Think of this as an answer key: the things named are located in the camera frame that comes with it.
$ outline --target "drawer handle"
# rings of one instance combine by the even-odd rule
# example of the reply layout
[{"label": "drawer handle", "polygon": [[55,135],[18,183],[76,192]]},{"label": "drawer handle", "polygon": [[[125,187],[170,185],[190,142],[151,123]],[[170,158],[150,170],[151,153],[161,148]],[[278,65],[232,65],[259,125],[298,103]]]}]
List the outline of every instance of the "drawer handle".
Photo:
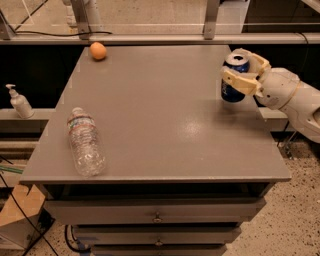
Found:
[{"label": "drawer handle", "polygon": [[162,246],[162,245],[163,243],[160,241],[160,239],[157,242],[155,242],[155,246]]},{"label": "drawer handle", "polygon": [[152,220],[153,223],[162,223],[162,219],[159,216],[159,213],[156,213],[156,217]]}]

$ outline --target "blue can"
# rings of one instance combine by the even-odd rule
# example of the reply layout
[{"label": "blue can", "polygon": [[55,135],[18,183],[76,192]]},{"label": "blue can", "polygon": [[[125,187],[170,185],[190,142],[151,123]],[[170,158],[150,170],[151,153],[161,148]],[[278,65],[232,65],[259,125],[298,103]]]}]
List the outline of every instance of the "blue can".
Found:
[{"label": "blue can", "polygon": [[[246,73],[250,68],[249,59],[245,55],[238,53],[229,54],[223,65],[240,73]],[[239,102],[244,99],[245,95],[222,80],[221,97],[228,102]]]}]

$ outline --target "soap dispenser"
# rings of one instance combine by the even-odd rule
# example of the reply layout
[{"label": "soap dispenser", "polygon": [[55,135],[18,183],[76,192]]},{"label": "soap dispenser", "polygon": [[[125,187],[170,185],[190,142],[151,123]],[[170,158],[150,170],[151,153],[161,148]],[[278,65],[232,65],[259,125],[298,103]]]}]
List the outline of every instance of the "soap dispenser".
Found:
[{"label": "soap dispenser", "polygon": [[11,105],[17,111],[19,116],[23,119],[30,118],[34,114],[34,110],[30,106],[28,100],[23,95],[20,95],[16,90],[12,89],[15,87],[14,84],[7,84],[6,87],[9,89],[11,95]]}]

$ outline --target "cardboard box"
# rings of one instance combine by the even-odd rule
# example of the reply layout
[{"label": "cardboard box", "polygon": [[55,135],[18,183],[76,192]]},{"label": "cardboard box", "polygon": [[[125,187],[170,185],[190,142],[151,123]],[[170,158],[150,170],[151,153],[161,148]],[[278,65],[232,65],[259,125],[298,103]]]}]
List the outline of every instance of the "cardboard box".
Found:
[{"label": "cardboard box", "polygon": [[[26,216],[36,226],[45,196],[36,186],[29,189],[22,185],[16,185],[12,194]],[[10,196],[0,212],[0,249],[24,250],[28,247],[34,232],[34,227]]]}]

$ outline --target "drawer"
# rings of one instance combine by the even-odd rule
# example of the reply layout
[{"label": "drawer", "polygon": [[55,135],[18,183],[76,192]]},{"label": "drawer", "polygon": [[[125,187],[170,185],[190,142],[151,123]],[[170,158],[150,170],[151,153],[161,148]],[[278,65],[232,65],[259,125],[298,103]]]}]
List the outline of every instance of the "drawer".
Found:
[{"label": "drawer", "polygon": [[75,227],[74,235],[83,244],[174,245],[225,244],[240,234],[240,228],[203,226],[134,225],[111,227]]},{"label": "drawer", "polygon": [[45,209],[62,224],[243,222],[265,205],[259,199],[167,199],[47,201]]},{"label": "drawer", "polygon": [[225,245],[93,246],[95,256],[222,256]]}]

